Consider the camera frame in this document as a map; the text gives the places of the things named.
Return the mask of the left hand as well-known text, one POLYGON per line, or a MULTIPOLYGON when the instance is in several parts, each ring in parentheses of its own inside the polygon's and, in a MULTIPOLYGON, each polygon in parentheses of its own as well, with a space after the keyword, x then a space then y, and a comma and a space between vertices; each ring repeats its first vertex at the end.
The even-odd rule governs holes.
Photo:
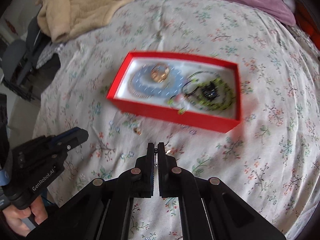
POLYGON ((3 211, 3 215, 7 221, 8 226, 20 236, 26 237, 31 230, 22 221, 29 218, 33 213, 35 222, 39 225, 48 218, 48 213, 45 209, 41 196, 38 196, 30 205, 30 207, 19 210, 14 205, 10 205, 3 211))

